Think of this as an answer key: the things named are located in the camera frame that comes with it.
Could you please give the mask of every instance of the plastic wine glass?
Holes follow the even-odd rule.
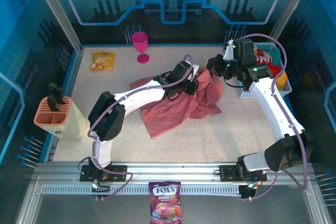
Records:
[[[147,34],[143,32],[135,33],[131,37],[133,46],[138,51],[141,53],[137,60],[139,63],[147,63],[149,61],[149,55],[144,54],[144,52],[147,50],[148,47],[148,36]]]

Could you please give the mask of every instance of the white table surface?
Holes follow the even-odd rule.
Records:
[[[90,71],[92,52],[115,52],[114,70]],[[149,47],[146,64],[136,60],[132,47],[85,48],[72,99],[87,118],[99,95],[130,90],[135,80],[173,70],[186,54],[195,63],[205,62],[222,53],[220,46]],[[273,142],[272,131],[254,99],[240,99],[237,90],[223,83],[217,105],[221,114],[203,119],[188,119],[182,125],[156,138],[150,138],[140,109],[124,119],[121,133],[113,140],[111,159],[125,162],[227,162],[241,155],[260,152]],[[55,161],[79,161],[91,155],[92,140],[59,140]]]

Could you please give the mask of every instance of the orange knife block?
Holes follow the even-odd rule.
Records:
[[[34,123],[59,139],[79,141],[87,138],[89,121],[70,97],[64,97],[66,104],[57,104],[59,111],[51,111],[44,97],[38,106]]]

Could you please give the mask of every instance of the candy bag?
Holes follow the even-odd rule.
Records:
[[[149,182],[151,194],[150,224],[182,224],[180,182]]]
[[[93,51],[92,59],[93,64],[90,67],[91,70],[101,70],[101,69],[113,69],[114,57],[116,54],[114,52],[103,52],[103,51]]]

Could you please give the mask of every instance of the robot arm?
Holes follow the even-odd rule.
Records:
[[[306,155],[312,151],[313,136],[306,133],[301,124],[294,118],[281,96],[277,96],[282,107],[290,116],[293,125],[282,112],[271,91],[272,73],[266,65],[257,65],[250,39],[230,40],[224,56],[217,55],[208,61],[206,68],[225,79],[237,77],[252,96],[258,101],[267,120],[270,122],[275,143],[260,153],[238,158],[241,176],[258,170],[283,170],[302,164],[299,141],[292,127],[295,126],[304,142]]]
[[[112,140],[120,133],[126,115],[148,103],[160,101],[182,92],[193,95],[197,91],[198,81],[194,79],[194,77],[197,74],[199,65],[193,65],[192,72],[185,80],[171,87],[166,87],[167,84],[181,80],[190,66],[190,62],[181,61],[173,71],[157,76],[141,87],[125,93],[112,95],[106,91],[100,95],[89,115],[91,126],[111,104],[122,97],[126,97],[126,99],[119,102],[110,113],[107,113],[94,128],[97,139],[95,145],[96,159],[101,167],[106,167],[111,163]],[[91,158],[91,162],[97,167],[93,158]]]

